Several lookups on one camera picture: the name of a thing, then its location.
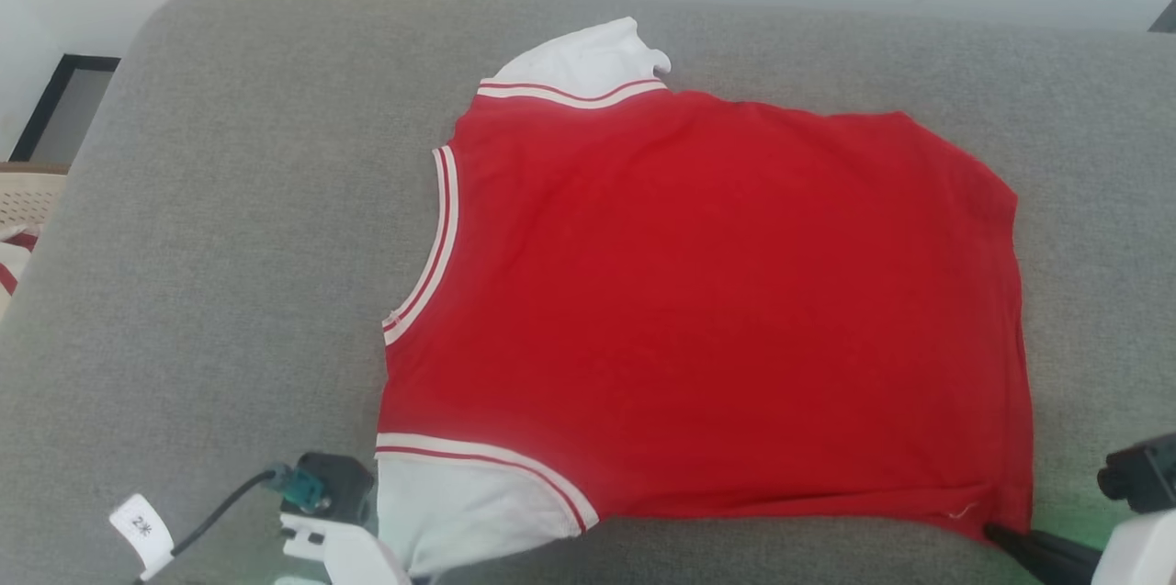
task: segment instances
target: red stripe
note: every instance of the red stripe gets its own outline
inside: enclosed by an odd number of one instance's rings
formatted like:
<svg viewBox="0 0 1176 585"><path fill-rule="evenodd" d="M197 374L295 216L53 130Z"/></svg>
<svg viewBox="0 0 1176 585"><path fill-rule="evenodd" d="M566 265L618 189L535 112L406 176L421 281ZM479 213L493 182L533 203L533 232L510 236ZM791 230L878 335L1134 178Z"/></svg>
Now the red stripe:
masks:
<svg viewBox="0 0 1176 585"><path fill-rule="evenodd" d="M416 295L413 295L413 298L408 301L408 305L405 306L405 310L396 314L396 319L385 326L385 332L388 332L395 327L396 324L403 320L405 317L413 311L413 307L416 306L416 303L420 301L421 297L425 295L425 290L429 287L429 280L432 280L433 275L436 274L437 265L441 262L441 253L445 251L445 244L449 237L449 161L446 161L445 151L439 151L437 154L441 157L441 187L445 188L445 206L441 207L441 210L445 211L445 218L441 220L441 240L437 241L436 255L433 257L433 261L429 262L429 272L425 275L425 282L421 284L420 291L416 292Z"/></svg>
<svg viewBox="0 0 1176 585"><path fill-rule="evenodd" d="M13 293L16 293L16 278L12 275L12 273L8 271L8 267L5 266L4 264L0 264L0 286L5 287L5 291L8 292L8 295L13 295Z"/></svg>
<svg viewBox="0 0 1176 585"><path fill-rule="evenodd" d="M18 233L16 237L12 237L5 242L8 245L15 245L16 247L24 247L25 250L32 252L33 247L36 246L36 237L31 233Z"/></svg>
<svg viewBox="0 0 1176 585"><path fill-rule="evenodd" d="M557 93L559 95L566 95L568 98L574 98L576 100L583 100L586 102L593 102L595 100L604 100L606 98L613 95L614 93L616 93L619 91L622 91L623 88L632 87L632 86L646 86L646 84L649 84L649 82L661 84L661 80L659 80L656 78L653 78L653 79L647 79L647 80L634 80L632 82L624 82L622 86L616 87L614 91L610 91L610 92L601 94L601 95L597 95L596 98L583 98L582 95L575 95L575 94L568 93L566 91L557 89L555 87L537 86L536 84L533 84L533 82L482 82L481 86L489 87L489 88L539 88L539 89L542 89L542 91L549 91L552 93Z"/></svg>
<svg viewBox="0 0 1176 585"><path fill-rule="evenodd" d="M552 481L550 479L548 479L546 474L539 472L537 470L535 470L533 467L524 466L524 465L521 465L521 464L510 463L510 461L505 461L502 459L495 459L494 457L483 457L481 454L452 454L449 452L434 452L433 450L420 450L417 447L376 447L375 451L376 451L376 453L380 453L380 452L403 452L403 453L407 453L407 454L422 454L422 456L426 456L426 457L441 457L441 458L445 458L445 459L462 459L462 460L469 460L469 461L487 461L487 463L490 463L490 464L499 464L499 465L503 465L503 466L516 467L519 470L524 470L526 472L529 472L529 473L534 474L535 477L542 479L544 484L547 484L548 486L550 486L553 490L555 490L556 493L560 494L560 498L563 499L563 503L566 505L568 505L569 510L572 510L572 516L576 517L576 526L580 526L580 532L584 532L584 531L588 530L588 527L584 526L584 519L580 517L580 510L576 510L576 506L572 503L572 498L569 498L567 493L564 493L559 486L556 486L554 481Z"/></svg>

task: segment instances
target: beige basket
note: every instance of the beige basket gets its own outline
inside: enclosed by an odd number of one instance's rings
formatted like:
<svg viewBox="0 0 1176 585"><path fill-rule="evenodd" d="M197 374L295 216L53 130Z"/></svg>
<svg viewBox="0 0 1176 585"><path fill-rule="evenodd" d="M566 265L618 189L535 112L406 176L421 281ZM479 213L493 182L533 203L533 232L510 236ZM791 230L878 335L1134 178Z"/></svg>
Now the beige basket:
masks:
<svg viewBox="0 0 1176 585"><path fill-rule="evenodd" d="M68 171L66 165L0 162L0 228L48 221Z"/></svg>

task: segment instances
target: cable tag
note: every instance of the cable tag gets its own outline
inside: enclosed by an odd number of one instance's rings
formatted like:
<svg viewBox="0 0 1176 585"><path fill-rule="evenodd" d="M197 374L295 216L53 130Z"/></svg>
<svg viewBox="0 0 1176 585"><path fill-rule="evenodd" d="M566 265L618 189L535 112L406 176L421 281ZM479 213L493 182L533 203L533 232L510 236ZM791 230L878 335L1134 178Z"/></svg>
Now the cable tag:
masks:
<svg viewBox="0 0 1176 585"><path fill-rule="evenodd" d="M159 518L147 498L139 493L128 498L126 503L111 513L111 525L139 553L139 559L143 561L143 567L146 567L146 571L139 577L143 583L172 561L172 549L175 547L172 533L168 532L163 519Z"/></svg>

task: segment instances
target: gray fabric surface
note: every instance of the gray fabric surface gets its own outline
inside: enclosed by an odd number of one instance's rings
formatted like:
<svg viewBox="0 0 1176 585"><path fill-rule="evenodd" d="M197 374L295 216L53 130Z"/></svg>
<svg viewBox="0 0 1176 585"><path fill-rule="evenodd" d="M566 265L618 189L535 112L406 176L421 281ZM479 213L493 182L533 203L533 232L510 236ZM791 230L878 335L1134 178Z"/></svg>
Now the gray fabric surface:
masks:
<svg viewBox="0 0 1176 585"><path fill-rule="evenodd" d="M1127 514L1095 487L1102 457L1176 427L1176 36L627 0L173 0L0 324L0 580L129 583L106 514L135 491L182 534L269 460L369 459L380 319L435 226L427 151L480 78L626 14L671 87L906 109L1020 193L1037 526L1104 540ZM159 583L314 573L276 527L256 493ZM894 521L619 520L446 581L1017 577Z"/></svg>

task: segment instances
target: black cable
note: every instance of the black cable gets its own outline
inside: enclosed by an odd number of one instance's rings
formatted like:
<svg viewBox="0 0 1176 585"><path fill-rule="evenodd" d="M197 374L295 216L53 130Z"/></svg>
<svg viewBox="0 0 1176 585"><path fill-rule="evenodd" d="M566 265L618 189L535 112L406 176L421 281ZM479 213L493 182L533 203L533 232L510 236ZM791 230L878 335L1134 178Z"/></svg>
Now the black cable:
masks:
<svg viewBox="0 0 1176 585"><path fill-rule="evenodd" d="M208 532L209 527L212 527L214 523L220 520L220 517L222 517L225 512L227 512L228 508L233 506L234 503L240 500L241 496L245 496L254 486L263 481L269 481L274 477L278 477L278 473L272 470L267 470L265 472L260 472L253 476L248 481L238 486L236 491L229 493L228 498L225 498L225 501L221 503L219 507L213 510L213 513L208 514L208 518L206 518L205 521L201 523L199 527L192 531L192 534L185 537L182 541L180 541L179 544L175 545L174 549L172 549L172 557L174 558L176 556L180 556L181 552L188 551L188 547L195 544L196 539L200 539L200 537L203 536L205 532ZM143 585L143 581L135 578L134 585Z"/></svg>

